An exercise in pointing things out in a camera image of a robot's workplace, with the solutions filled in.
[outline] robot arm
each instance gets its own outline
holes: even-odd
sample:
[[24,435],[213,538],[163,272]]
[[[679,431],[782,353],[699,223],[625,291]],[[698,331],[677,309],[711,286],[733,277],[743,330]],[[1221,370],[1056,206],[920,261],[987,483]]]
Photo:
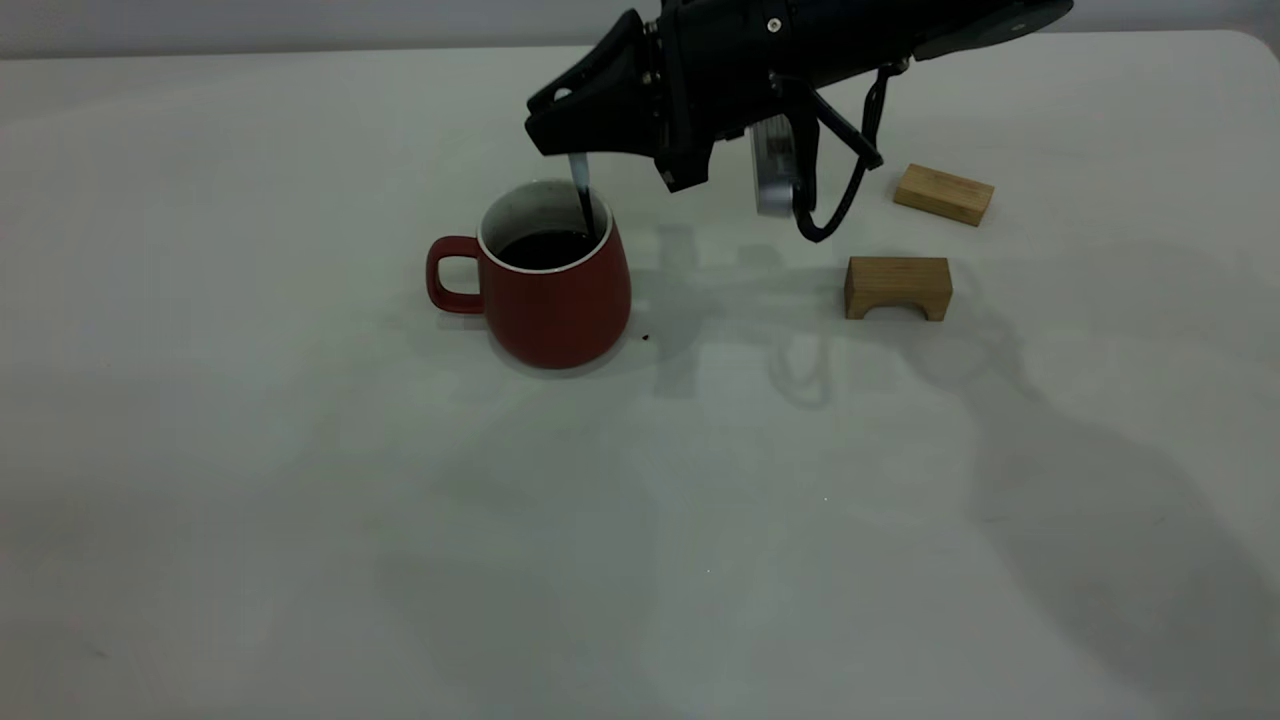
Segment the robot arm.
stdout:
[[[790,142],[791,211],[818,242],[844,219],[863,173],[883,164],[876,135],[887,82],[911,56],[1006,42],[1071,8],[1073,0],[666,0],[652,23],[625,13],[586,58],[529,101],[525,128],[544,155],[653,158],[672,192],[707,182],[717,141],[753,126],[773,128],[763,143],[758,137],[758,163],[762,146]],[[817,90],[872,70],[878,77],[859,131]],[[570,92],[557,100],[563,90]],[[826,228],[809,215],[819,123],[859,156]]]

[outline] mug rim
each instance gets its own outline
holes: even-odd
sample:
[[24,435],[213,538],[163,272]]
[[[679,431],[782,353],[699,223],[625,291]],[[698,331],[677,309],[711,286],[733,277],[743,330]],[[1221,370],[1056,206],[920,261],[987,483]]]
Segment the mug rim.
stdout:
[[604,200],[604,196],[600,195],[599,192],[596,192],[594,187],[588,188],[588,192],[590,193],[590,196],[591,196],[593,200],[599,200],[600,201],[600,206],[604,208],[604,218],[608,222],[604,225],[604,234],[600,236],[600,241],[596,242],[595,247],[593,247],[591,251],[588,252],[586,255],[584,255],[582,258],[579,258],[577,260],[570,263],[568,265],[561,265],[559,268],[552,268],[549,270],[530,270],[527,268],[517,268],[515,265],[503,263],[502,260],[498,259],[497,255],[493,254],[492,250],[489,250],[489,243],[485,242],[485,237],[484,237],[484,225],[485,225],[485,220],[489,218],[489,213],[493,213],[493,210],[500,202],[503,202],[504,200],[507,200],[512,195],[516,195],[517,192],[521,192],[521,191],[527,190],[530,187],[539,187],[539,186],[562,186],[562,187],[567,186],[568,188],[571,188],[573,191],[575,195],[577,193],[577,186],[573,184],[573,181],[567,181],[567,179],[538,179],[538,181],[520,183],[516,187],[508,190],[507,192],[503,192],[502,195],[499,195],[498,199],[494,200],[489,205],[489,208],[484,211],[484,215],[480,217],[480,224],[476,227],[476,243],[480,246],[480,251],[484,252],[485,258],[488,258],[494,265],[498,265],[499,268],[502,268],[504,270],[511,270],[513,273],[521,273],[521,274],[525,274],[525,275],[554,275],[557,273],[563,273],[563,272],[567,272],[567,270],[572,270],[573,268],[577,268],[579,265],[584,265],[591,258],[595,258],[596,255],[599,255],[600,250],[604,249],[604,245],[607,242],[609,242],[611,237],[613,237],[613,208],[609,208],[609,204]]

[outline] wooden block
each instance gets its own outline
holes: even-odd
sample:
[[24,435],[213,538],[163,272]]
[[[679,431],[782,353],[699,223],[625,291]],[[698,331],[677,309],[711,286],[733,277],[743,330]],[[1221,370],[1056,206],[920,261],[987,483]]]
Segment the wooden block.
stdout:
[[941,323],[951,306],[951,265],[945,258],[850,258],[845,316],[861,320],[886,305],[915,305]]
[[910,165],[893,202],[978,227],[996,188],[977,181]]

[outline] white table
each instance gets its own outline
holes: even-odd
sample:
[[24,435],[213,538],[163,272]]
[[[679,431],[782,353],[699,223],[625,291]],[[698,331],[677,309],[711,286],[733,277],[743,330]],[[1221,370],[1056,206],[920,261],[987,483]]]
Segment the white table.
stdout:
[[[520,123],[582,51],[0,64],[6,719],[1280,714],[1261,44],[919,64],[820,246],[746,142],[677,196],[596,158],[635,314],[543,373],[422,259],[567,174]],[[983,227],[891,204],[910,161]],[[947,322],[845,320],[878,254],[951,258]]]

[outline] red mug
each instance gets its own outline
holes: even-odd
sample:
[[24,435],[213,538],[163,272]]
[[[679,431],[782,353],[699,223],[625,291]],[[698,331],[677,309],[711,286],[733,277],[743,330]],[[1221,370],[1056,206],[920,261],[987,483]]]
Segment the red mug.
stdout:
[[[595,237],[584,258],[562,268],[529,270],[498,259],[536,233],[581,232],[577,187],[568,181],[524,184],[502,196],[480,220],[476,237],[442,237],[426,256],[426,291],[445,313],[484,315],[508,352],[538,368],[573,368],[604,355],[631,316],[631,273],[613,211],[591,192]],[[440,284],[440,260],[475,258],[480,293]]]

